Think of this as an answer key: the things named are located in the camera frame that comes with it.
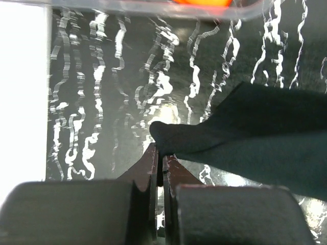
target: clear plastic container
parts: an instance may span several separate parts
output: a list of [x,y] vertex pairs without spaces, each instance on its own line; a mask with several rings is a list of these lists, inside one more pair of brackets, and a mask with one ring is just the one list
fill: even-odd
[[9,0],[9,2],[75,9],[97,9],[129,15],[247,20],[262,15],[273,5],[274,0],[233,0],[229,7],[178,4],[171,0]]

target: reflective surface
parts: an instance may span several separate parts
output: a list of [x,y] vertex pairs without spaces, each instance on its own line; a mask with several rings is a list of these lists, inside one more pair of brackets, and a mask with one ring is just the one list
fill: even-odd
[[[55,10],[47,180],[118,177],[153,141],[152,121],[198,124],[241,81],[325,93],[326,8],[276,0],[256,20],[219,24]],[[206,184],[259,185],[181,162]],[[326,204],[298,200],[327,243]]]

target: black tabletop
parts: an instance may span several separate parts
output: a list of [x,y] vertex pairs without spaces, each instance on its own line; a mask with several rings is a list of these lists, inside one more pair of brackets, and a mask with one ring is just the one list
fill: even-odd
[[[231,22],[54,10],[47,179],[118,177],[153,142],[152,121],[198,124],[242,81],[325,93],[326,9],[325,0],[276,0]],[[182,163],[206,184],[258,184]],[[326,243],[327,206],[299,200]]]

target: orange object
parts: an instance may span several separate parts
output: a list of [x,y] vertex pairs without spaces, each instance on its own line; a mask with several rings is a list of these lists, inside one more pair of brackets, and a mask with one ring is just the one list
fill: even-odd
[[175,0],[179,4],[228,7],[232,0]]

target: black cloth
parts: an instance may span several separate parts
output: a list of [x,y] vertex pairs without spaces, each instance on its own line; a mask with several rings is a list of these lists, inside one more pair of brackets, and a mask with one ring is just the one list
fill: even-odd
[[327,201],[327,96],[241,83],[198,125],[155,121],[161,155]]

